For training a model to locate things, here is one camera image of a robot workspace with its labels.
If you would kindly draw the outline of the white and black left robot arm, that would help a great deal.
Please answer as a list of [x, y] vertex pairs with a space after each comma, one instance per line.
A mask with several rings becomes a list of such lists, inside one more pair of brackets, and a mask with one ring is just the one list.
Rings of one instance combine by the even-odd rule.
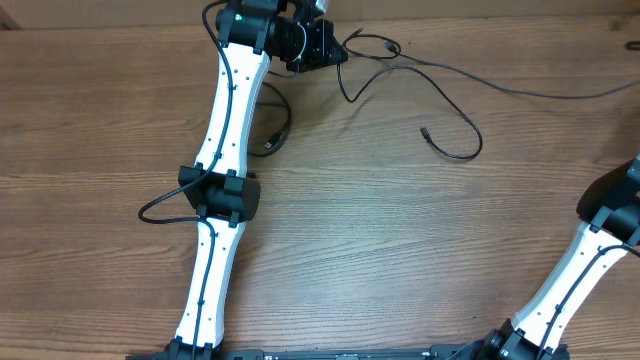
[[179, 171], [196, 212], [198, 246], [185, 311], [162, 359], [213, 359], [223, 342], [234, 255], [260, 199], [260, 184], [248, 175], [248, 140], [272, 58], [294, 73], [348, 58], [323, 17], [328, 1], [293, 5], [286, 17], [285, 1], [220, 1], [215, 20], [203, 21], [218, 49], [219, 75], [205, 141], [194, 166]]

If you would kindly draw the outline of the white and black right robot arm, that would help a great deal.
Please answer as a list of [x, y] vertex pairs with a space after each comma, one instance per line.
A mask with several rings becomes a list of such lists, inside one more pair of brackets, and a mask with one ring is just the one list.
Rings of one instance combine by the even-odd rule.
[[475, 359], [564, 359], [568, 323], [595, 285], [628, 254], [639, 254], [639, 159], [594, 181], [576, 212], [580, 224], [569, 247], [534, 297], [492, 331]]

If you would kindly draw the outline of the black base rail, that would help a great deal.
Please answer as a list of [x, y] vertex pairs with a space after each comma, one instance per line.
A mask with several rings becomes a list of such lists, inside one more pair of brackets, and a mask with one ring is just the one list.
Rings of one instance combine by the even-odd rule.
[[537, 359], [537, 350], [496, 350], [485, 347], [480, 341], [471, 344], [440, 344], [427, 349], [392, 350], [333, 350], [264, 352], [249, 350], [200, 349], [195, 359], [211, 360], [445, 360], [445, 359]]

